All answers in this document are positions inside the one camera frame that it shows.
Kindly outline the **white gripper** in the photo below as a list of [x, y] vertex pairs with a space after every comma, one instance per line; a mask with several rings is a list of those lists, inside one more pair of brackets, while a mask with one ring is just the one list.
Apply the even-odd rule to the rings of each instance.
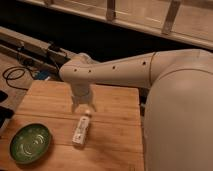
[[93, 93], [89, 84], [71, 84], [72, 99], [71, 112], [75, 113], [79, 104], [88, 104], [89, 109], [97, 112], [96, 106], [93, 103]]

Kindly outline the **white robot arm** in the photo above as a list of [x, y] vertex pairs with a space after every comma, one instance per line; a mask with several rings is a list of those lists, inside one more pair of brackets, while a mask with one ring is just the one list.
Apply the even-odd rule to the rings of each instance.
[[213, 53], [152, 52], [97, 62], [79, 53], [62, 65], [77, 104], [91, 101], [92, 83], [148, 90], [145, 171], [213, 171]]

